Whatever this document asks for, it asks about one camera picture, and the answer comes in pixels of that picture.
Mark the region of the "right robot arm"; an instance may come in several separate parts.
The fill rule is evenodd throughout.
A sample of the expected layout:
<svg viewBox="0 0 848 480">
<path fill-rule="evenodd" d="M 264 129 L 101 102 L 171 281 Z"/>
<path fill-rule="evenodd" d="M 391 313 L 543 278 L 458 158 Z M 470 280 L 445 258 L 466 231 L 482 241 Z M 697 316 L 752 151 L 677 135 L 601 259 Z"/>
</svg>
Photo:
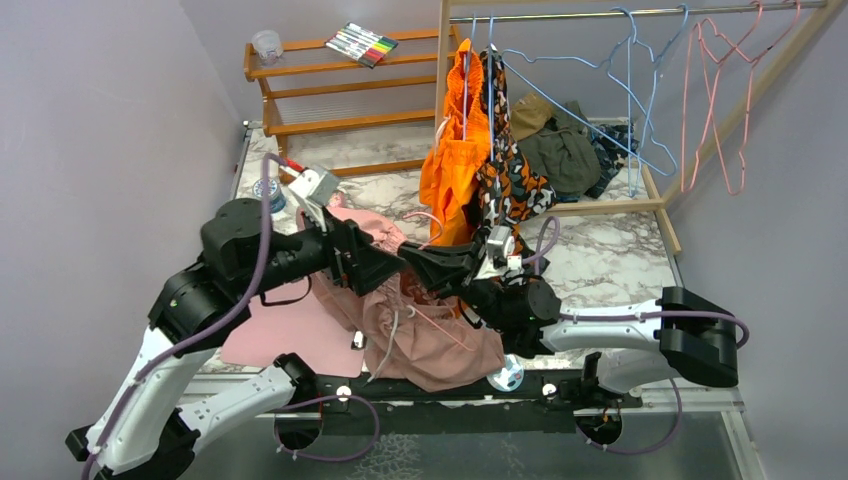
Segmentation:
<svg viewBox="0 0 848 480">
<path fill-rule="evenodd" d="M 533 359 L 596 350 L 576 383 L 589 406 L 666 379 L 711 388 L 739 383 L 738 351 L 749 330 L 730 311 L 684 287 L 665 287 L 658 299 L 628 306 L 575 309 L 539 276 L 501 284 L 484 271 L 481 246 L 405 242 L 398 255 L 429 293 L 456 298 L 468 324 L 497 332 L 508 354 Z"/>
</svg>

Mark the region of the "pink shorts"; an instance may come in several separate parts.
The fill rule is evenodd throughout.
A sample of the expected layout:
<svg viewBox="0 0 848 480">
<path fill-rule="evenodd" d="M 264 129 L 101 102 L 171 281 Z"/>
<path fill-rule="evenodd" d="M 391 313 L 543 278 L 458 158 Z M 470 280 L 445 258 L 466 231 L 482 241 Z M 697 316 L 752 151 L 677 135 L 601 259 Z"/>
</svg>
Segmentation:
<svg viewBox="0 0 848 480">
<path fill-rule="evenodd" d="M 457 301 L 428 293 L 408 264 L 362 296 L 323 273 L 311 278 L 321 307 L 345 330 L 364 334 L 364 364 L 373 379 L 404 379 L 437 392 L 505 366 L 499 334 L 469 325 Z"/>
</svg>

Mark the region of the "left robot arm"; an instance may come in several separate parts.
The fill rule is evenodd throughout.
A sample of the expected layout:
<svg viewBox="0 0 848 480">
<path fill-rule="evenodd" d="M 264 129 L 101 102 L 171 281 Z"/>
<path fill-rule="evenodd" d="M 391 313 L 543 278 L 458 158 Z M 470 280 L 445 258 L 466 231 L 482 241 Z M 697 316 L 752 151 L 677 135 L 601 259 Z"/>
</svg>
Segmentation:
<svg viewBox="0 0 848 480">
<path fill-rule="evenodd" d="M 325 208 L 305 229 L 285 235 L 273 229 L 267 202 L 235 199 L 200 235 L 198 259 L 170 277 L 155 300 L 140 350 L 111 404 L 95 423 L 67 436 L 86 479 L 176 479 L 210 443 L 249 419 L 316 405 L 315 372 L 294 353 L 215 396 L 189 405 L 180 398 L 250 318 L 252 299 L 315 273 L 365 294 L 403 267 L 357 224 Z"/>
</svg>

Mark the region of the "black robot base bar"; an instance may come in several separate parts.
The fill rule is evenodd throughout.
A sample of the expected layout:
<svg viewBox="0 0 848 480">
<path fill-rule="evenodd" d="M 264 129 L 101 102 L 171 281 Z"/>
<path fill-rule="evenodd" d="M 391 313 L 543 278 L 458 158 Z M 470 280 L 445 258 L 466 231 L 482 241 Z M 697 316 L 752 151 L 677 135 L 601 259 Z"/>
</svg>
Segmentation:
<svg viewBox="0 0 848 480">
<path fill-rule="evenodd" d="M 382 434 L 573 433 L 575 415 L 617 414 L 641 406 L 630 394 L 603 392 L 580 370 L 529 370 L 512 391 L 487 380 L 428 393 L 407 380 L 317 375 L 274 408 L 284 432 Z"/>
</svg>

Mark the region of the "camouflage orange black shorts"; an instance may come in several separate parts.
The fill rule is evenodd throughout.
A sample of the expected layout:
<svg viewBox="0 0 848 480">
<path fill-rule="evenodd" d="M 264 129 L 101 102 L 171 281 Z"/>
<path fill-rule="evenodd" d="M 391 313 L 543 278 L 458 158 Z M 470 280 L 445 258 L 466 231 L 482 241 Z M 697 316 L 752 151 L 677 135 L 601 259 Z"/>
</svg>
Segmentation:
<svg viewBox="0 0 848 480">
<path fill-rule="evenodd" d="M 488 234 L 496 225 L 508 225 L 516 242 L 516 253 L 528 259 L 535 251 L 520 234 L 520 224 L 548 211 L 556 200 L 549 180 L 533 171 L 522 154 L 510 126 L 511 108 L 502 55 L 491 46 L 494 94 L 494 158 L 478 169 L 477 231 Z"/>
</svg>

